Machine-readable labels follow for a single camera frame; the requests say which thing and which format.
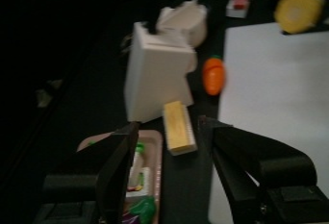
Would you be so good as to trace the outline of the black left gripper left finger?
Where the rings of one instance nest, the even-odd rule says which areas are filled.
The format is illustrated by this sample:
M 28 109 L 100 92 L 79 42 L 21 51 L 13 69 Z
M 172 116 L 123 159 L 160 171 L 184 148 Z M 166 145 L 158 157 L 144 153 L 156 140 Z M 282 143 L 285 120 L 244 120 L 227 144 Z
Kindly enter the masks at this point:
M 131 122 L 48 173 L 33 224 L 121 224 L 137 138 L 139 123 Z

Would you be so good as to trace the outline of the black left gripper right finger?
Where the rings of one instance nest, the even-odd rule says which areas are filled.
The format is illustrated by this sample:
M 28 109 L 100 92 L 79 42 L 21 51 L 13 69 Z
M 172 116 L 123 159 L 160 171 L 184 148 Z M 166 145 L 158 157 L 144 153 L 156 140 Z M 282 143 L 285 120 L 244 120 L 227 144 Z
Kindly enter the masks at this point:
M 302 151 L 204 115 L 198 131 L 234 224 L 329 224 L 329 197 Z

